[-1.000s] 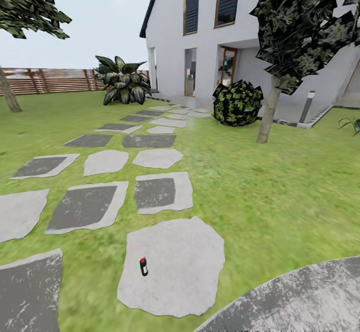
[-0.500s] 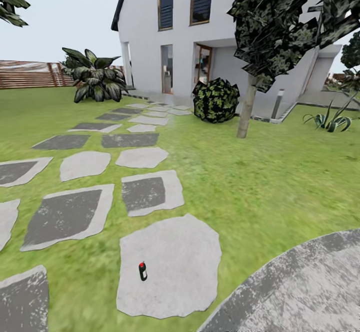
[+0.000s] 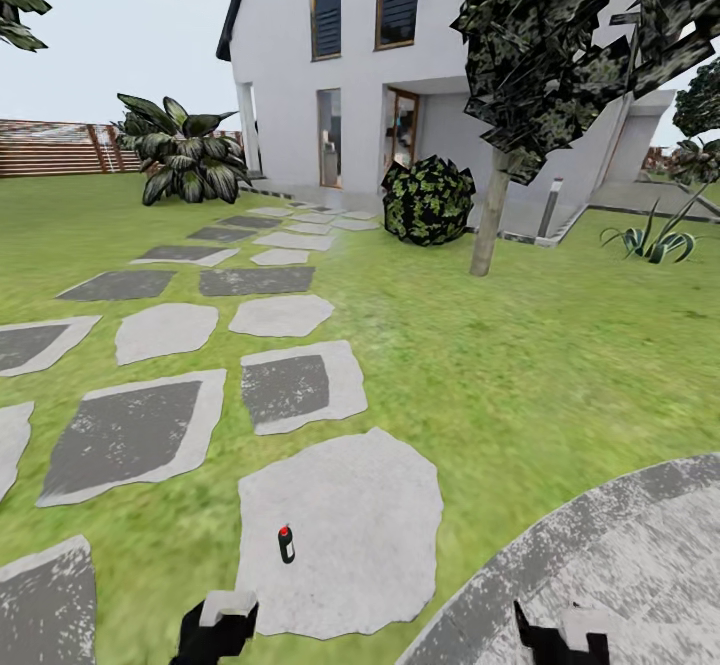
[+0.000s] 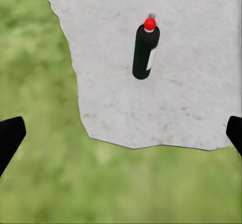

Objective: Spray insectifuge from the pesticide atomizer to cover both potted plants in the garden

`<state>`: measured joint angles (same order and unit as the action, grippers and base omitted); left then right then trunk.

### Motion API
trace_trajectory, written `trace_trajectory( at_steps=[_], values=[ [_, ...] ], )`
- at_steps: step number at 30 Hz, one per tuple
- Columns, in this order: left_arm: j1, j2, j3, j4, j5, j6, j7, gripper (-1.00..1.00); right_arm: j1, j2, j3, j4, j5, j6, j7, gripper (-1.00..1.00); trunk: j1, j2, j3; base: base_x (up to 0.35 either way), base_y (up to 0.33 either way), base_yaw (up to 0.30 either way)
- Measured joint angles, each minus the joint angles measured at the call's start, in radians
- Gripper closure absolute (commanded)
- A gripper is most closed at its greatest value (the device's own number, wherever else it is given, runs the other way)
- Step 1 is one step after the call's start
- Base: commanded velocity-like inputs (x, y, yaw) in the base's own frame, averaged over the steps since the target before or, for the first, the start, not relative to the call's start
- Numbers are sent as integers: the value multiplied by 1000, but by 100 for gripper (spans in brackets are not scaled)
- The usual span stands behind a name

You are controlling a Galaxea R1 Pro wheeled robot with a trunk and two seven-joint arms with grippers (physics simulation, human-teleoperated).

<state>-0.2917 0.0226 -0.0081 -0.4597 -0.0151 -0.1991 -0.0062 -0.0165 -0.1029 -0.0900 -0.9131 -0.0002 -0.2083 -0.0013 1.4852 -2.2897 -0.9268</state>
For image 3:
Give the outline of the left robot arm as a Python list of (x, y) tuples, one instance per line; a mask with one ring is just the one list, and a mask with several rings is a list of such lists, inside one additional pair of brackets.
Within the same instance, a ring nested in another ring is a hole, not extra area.
[(215, 665), (220, 656), (237, 656), (253, 638), (257, 607), (254, 592), (209, 590), (183, 618), (179, 655), (169, 665)]

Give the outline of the insectifuge atomizer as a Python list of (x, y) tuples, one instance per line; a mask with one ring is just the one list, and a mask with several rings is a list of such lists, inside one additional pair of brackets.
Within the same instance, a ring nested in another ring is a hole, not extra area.
[(295, 559), (295, 548), (293, 542), (293, 533), (288, 526), (284, 527), (284, 533), (278, 535), (281, 556), (285, 564), (289, 564)]

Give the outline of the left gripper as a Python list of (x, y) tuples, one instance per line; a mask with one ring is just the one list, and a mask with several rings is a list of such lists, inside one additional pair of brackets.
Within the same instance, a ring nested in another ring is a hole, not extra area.
[(189, 646), (202, 646), (215, 665), (220, 656), (237, 656), (244, 648), (245, 640), (251, 640), (257, 621), (257, 607), (253, 606), (247, 614), (225, 612), (213, 628), (199, 626), (205, 599), (195, 606), (190, 615), (183, 618), (179, 653)]

